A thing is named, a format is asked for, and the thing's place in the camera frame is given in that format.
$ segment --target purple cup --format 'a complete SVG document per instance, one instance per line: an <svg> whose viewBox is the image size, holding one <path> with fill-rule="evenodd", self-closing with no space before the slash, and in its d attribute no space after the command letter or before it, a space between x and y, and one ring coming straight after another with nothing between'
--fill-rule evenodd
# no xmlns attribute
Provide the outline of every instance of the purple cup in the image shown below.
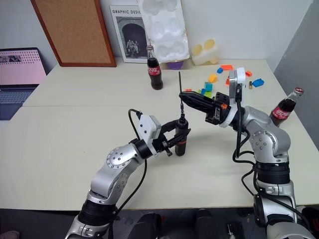
<svg viewBox="0 0 319 239"><path fill-rule="evenodd" d="M184 61L167 62L167 66L171 70L180 70L183 64L184 64Z"/></svg>

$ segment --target white wall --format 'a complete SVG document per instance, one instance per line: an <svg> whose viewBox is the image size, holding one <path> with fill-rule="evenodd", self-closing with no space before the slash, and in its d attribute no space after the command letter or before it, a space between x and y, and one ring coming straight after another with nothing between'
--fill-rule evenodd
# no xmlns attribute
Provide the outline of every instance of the white wall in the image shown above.
<svg viewBox="0 0 319 239"><path fill-rule="evenodd" d="M57 64L30 0L0 0L0 49L18 47L39 48L46 72Z"/></svg>
<svg viewBox="0 0 319 239"><path fill-rule="evenodd" d="M100 0L112 49L121 56L109 5ZM181 0L189 46L215 38L223 59L266 59L274 70L312 0ZM36 46L51 69L56 60L30 0L0 0L0 48Z"/></svg>

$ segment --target black cable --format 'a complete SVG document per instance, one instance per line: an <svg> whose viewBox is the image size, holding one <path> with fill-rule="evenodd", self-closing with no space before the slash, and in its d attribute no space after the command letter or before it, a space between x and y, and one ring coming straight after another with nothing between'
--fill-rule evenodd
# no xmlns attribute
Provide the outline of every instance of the black cable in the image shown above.
<svg viewBox="0 0 319 239"><path fill-rule="evenodd" d="M144 164L144 173L143 176L139 182L139 184L137 185L136 189L130 194L130 196L122 203L122 205L117 209L117 211L114 214L114 217L116 218L116 216L119 214L119 212L122 210L122 208L126 205L126 203L128 203L128 201L132 198L132 196L134 196L134 194L138 191L138 189L140 188L141 184L144 181L145 175L146 175L146 170L148 168L148 161L145 159L145 164Z"/></svg>
<svg viewBox="0 0 319 239"><path fill-rule="evenodd" d="M247 136L243 139L243 141L241 141L239 143L239 147L238 147L239 150L244 145L244 143L246 143L249 140L249 137L250 137L250 133L249 133L249 131L246 128L243 128L243 131L247 134ZM237 160L236 159L236 152L237 152L237 148L236 148L236 150L233 153L233 161L235 163L249 163L249 164L255 166L255 163L253 163L252 161L249 161L249 160ZM245 153L254 154L254 152L252 152L252 151L243 151L243 152L239 153L239 156L241 156L241 155L243 155Z"/></svg>
<svg viewBox="0 0 319 239"><path fill-rule="evenodd" d="M239 156L241 156L241 155L243 155L243 154L245 154L245 153L250 153L250 154L253 154L253 155L254 155L254 152L252 152L252 151L242 151L242 152L239 154ZM252 169L251 169L248 173L245 173L245 174L241 177L241 182L242 182L242 184L244 185L244 187L248 190L248 192L249 192L252 196L254 196L254 193L248 188L248 186L246 185L244 179L245 179L248 175L250 175L250 174L252 174L252 173L254 172L255 164L254 164L253 162L251 162L251 161L248 161L248 160L236 160L234 156L235 156L235 155L233 155L233 160L235 160L236 163L250 163L250 164L253 165Z"/></svg>
<svg viewBox="0 0 319 239"><path fill-rule="evenodd" d="M136 128L135 128L135 125L134 125L134 123L133 123L133 120L132 120L131 112L135 112L136 114L140 114L141 112L139 112L139 111L137 111L137 110L134 110L134 109L129 109L129 119L130 119L131 125L132 125L132 127L133 127L133 129L134 129L134 132L135 132L135 134L136 134L136 137L138 138L138 140L140 140L140 136L139 136L139 134L138 134L138 132L137 132L137 130L136 130Z"/></svg>
<svg viewBox="0 0 319 239"><path fill-rule="evenodd" d="M134 110L134 109L129 109L129 119L130 119L130 122L131 122L131 125L134 129L134 132L136 134L136 137L138 138L138 140L140 140L140 136L135 128L135 125L132 121L132 117L131 117L131 112L135 112L136 115L139 117L139 115L141 115L142 113L140 111L137 111L137 110ZM113 235L113 222L114 220L116 219L117 215L120 213L120 211L123 209L123 207L126 205L126 203L128 203L128 201L134 196L134 194L138 191L138 189L140 188L140 186L142 185L143 181L144 181L144 178L146 176L146 171L147 171L147 168L148 168L148 162L147 160L145 159L145 164L144 164L144 173L142 175L142 178L139 182L139 184L137 185L137 187L135 188L135 190L130 194L130 196L122 203L122 205L115 211L114 215L113 215L113 220L110 222L110 226L109 226L109 235L108 235L108 239L113 239L114 238L114 235Z"/></svg>
<svg viewBox="0 0 319 239"><path fill-rule="evenodd" d="M253 167L248 173L245 173L245 174L241 177L241 182L242 182L242 184L244 185L244 187L248 190L248 192L249 192L252 196L254 196L255 194L248 188L248 186L246 185L244 179L245 179L248 175L252 174L253 172L254 172L254 167Z"/></svg>
<svg viewBox="0 0 319 239"><path fill-rule="evenodd" d="M293 208L293 207L287 205L286 203L283 203L283 202L277 200L276 198L271 197L271 196L268 195L267 193L262 192L262 191L260 191L260 189L258 189L258 186L257 186L257 172L256 172L256 171L254 172L253 183L254 183L254 187L255 187L256 191L257 191L261 196L263 196L264 198L267 198L268 200L270 200L270 201L272 201L272 202L274 202L274 203L277 203L277 204L279 204L279 205L281 205L281 206L284 206L285 208L287 208L287 209L293 211L294 213L296 213L296 214L304 221L304 223L306 224L307 229L310 231L309 221L307 220L307 218L305 218L304 215L302 215L301 212L299 212L297 209L295 209L295 208Z"/></svg>
<svg viewBox="0 0 319 239"><path fill-rule="evenodd" d="M237 142L236 142L236 158L239 158L240 154L240 141L241 141L241 131L242 131L242 115L241 115L241 104L240 100L236 99L237 109L238 109L238 125L237 125Z"/></svg>

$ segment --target foam packaging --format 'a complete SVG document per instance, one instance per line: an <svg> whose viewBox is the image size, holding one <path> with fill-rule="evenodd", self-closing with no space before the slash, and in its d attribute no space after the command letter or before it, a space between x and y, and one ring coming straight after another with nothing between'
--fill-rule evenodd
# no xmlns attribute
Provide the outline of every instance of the foam packaging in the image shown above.
<svg viewBox="0 0 319 239"><path fill-rule="evenodd" d="M160 63L189 58L180 0L139 0L147 38Z"/></svg>
<svg viewBox="0 0 319 239"><path fill-rule="evenodd" d="M201 65L206 62L210 62L211 64L216 64L219 60L219 49L215 40L209 39L205 41L203 44L195 45L192 48L192 60L194 65Z"/></svg>

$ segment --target cork board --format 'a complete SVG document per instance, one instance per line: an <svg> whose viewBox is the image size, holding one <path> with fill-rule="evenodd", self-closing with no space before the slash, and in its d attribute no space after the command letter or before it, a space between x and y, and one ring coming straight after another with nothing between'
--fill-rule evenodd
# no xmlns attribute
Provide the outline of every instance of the cork board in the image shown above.
<svg viewBox="0 0 319 239"><path fill-rule="evenodd" d="M99 0L31 2L60 66L116 66Z"/></svg>

